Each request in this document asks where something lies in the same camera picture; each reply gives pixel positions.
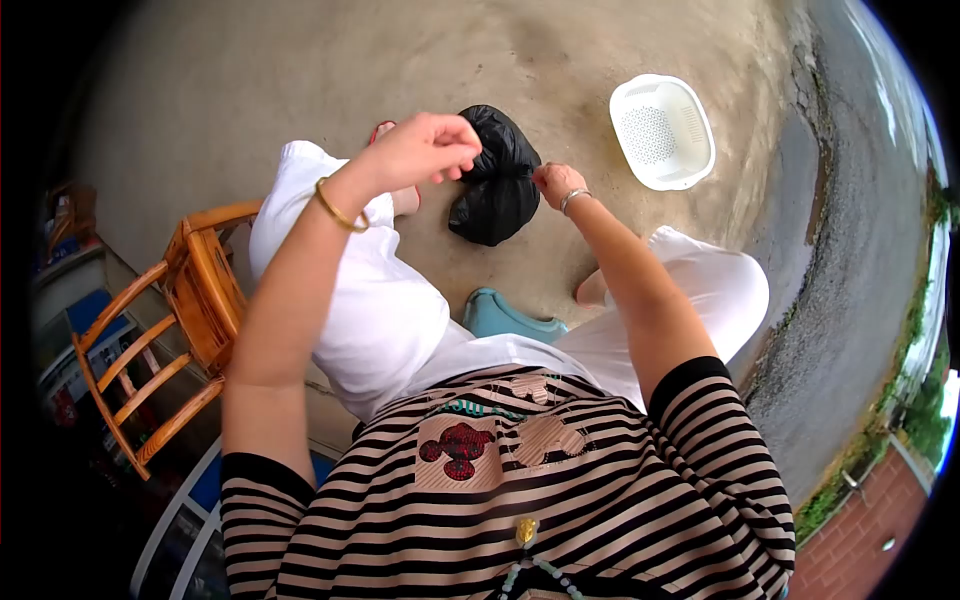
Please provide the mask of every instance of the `black and beige striped top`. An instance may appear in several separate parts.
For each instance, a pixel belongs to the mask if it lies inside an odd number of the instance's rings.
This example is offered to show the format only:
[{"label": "black and beige striped top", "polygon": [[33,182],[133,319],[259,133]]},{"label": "black and beige striped top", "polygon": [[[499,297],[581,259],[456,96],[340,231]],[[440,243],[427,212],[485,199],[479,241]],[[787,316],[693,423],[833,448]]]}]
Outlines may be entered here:
[{"label": "black and beige striped top", "polygon": [[[385,405],[318,491],[252,454],[223,462],[236,598],[776,597],[790,504],[716,358],[688,361],[645,416],[575,376],[516,365]],[[517,520],[540,524],[524,551]]]}]

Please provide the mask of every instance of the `white plastic colander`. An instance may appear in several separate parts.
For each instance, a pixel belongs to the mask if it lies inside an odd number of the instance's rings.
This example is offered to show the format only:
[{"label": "white plastic colander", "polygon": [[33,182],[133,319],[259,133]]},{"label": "white plastic colander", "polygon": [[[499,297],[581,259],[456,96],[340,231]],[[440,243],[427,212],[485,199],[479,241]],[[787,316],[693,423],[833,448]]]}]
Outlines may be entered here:
[{"label": "white plastic colander", "polygon": [[676,77],[647,73],[621,84],[610,97],[610,118],[630,169],[651,189],[686,189],[713,168],[707,114]]}]

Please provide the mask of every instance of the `white trousers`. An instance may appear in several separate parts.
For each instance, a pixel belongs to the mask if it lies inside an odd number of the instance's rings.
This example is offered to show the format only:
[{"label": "white trousers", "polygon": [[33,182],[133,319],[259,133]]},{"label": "white trousers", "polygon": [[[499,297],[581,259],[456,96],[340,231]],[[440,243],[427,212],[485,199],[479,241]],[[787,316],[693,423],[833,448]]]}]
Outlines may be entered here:
[{"label": "white trousers", "polygon": [[[284,146],[273,191],[253,225],[250,260],[259,280],[309,200],[313,185],[345,160],[319,146]],[[514,334],[477,339],[449,318],[443,295],[396,258],[389,194],[368,204],[371,227],[349,237],[340,259],[326,327],[313,348],[345,407],[368,421],[384,403],[421,392],[463,372],[505,364],[546,367],[580,375],[643,410],[627,333],[608,294],[607,309],[553,345]],[[747,254],[729,252],[661,227],[649,248],[684,291],[727,362],[754,334],[766,313],[769,289],[760,266]]]}]

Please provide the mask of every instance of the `sleeve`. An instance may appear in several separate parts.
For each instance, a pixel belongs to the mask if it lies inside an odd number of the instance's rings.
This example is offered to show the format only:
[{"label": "sleeve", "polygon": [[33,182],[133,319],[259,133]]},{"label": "sleeve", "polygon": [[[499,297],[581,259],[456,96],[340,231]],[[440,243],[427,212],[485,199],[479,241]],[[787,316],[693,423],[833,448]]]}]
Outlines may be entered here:
[{"label": "sleeve", "polygon": [[[681,476],[744,540],[741,554],[764,590],[781,588],[794,569],[790,501],[723,362],[701,356],[668,373],[654,390],[650,418],[685,463]],[[742,536],[742,527],[753,534]]]},{"label": "sleeve", "polygon": [[227,583],[232,598],[264,598],[316,491],[277,461],[233,452],[221,467]]}]

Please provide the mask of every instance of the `red brick wall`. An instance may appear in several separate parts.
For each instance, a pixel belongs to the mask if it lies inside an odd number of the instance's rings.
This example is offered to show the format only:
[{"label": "red brick wall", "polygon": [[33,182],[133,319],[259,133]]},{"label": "red brick wall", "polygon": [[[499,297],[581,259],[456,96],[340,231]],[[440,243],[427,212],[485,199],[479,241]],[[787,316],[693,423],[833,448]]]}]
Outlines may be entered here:
[{"label": "red brick wall", "polygon": [[[853,495],[797,555],[789,600],[866,598],[897,557],[926,495],[895,448],[889,446],[862,489]],[[896,538],[893,549],[881,546]]]}]

